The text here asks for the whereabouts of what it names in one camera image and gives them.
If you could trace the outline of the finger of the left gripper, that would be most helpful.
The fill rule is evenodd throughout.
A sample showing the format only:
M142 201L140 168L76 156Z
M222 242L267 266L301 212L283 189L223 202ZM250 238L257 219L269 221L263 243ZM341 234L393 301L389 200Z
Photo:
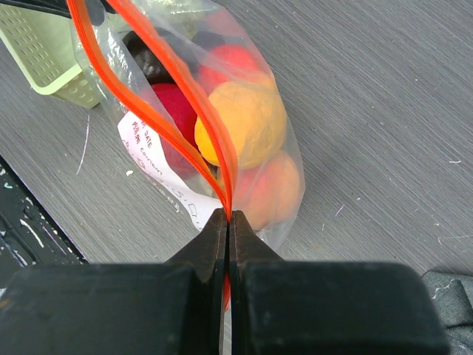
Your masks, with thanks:
M65 0L1 0L1 4L72 19ZM108 1L85 1L85 5L91 22L104 22L107 13L117 13Z

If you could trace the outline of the green plastic basket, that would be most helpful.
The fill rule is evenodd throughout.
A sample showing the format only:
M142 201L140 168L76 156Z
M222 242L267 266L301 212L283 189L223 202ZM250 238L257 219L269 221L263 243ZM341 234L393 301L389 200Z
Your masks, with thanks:
M1 39L40 95L91 109L100 98L75 60L71 20L3 4Z

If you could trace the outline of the clear orange zip bag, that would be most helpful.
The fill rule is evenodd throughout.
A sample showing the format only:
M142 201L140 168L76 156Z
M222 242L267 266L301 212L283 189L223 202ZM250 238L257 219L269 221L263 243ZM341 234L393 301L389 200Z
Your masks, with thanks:
M274 74L215 1L68 1L75 57L135 163L201 229L241 211L272 248L305 190Z

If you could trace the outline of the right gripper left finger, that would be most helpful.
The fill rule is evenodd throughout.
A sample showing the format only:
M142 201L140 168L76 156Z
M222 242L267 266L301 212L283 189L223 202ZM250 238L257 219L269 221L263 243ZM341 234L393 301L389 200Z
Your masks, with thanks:
M221 354L227 217L164 263L30 266L1 296L3 354Z

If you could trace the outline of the yellow orange toy fruit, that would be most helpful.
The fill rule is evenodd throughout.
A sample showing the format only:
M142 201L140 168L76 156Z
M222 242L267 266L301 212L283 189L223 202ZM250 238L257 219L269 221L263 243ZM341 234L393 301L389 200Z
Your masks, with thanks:
M240 169L260 165L282 147L287 113L270 76L255 82L226 81L208 99L228 131Z

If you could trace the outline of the red toy apple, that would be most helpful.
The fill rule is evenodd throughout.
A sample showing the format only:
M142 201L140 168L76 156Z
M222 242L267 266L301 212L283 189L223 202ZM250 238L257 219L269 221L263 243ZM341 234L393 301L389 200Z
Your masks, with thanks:
M161 104L173 118L181 135L196 149L194 127L197 114L176 84L153 84L152 89ZM168 142L162 141L162 148L170 168L183 180L198 174L198 171Z

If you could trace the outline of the dark purple toy plum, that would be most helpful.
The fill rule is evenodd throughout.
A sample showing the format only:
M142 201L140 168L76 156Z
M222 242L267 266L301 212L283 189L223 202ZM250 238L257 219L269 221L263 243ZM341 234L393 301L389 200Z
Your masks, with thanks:
M189 71L195 74L198 62L190 44L167 30L157 29L177 56L188 65ZM122 41L150 84L175 83L168 70L134 31L128 32Z

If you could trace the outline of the orange toy peach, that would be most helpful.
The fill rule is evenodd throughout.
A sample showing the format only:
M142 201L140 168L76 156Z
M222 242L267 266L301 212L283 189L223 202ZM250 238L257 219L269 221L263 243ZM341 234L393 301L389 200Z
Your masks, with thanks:
M241 172L234 208L244 212L251 227L260 230L288 220L300 203L302 183L293 159L279 151L262 168Z

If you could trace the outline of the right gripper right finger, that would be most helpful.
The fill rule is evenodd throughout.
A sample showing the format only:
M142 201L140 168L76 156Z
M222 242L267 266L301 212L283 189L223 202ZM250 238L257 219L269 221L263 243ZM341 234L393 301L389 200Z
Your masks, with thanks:
M233 354L447 354L415 270L386 262L283 260L242 212L227 232Z

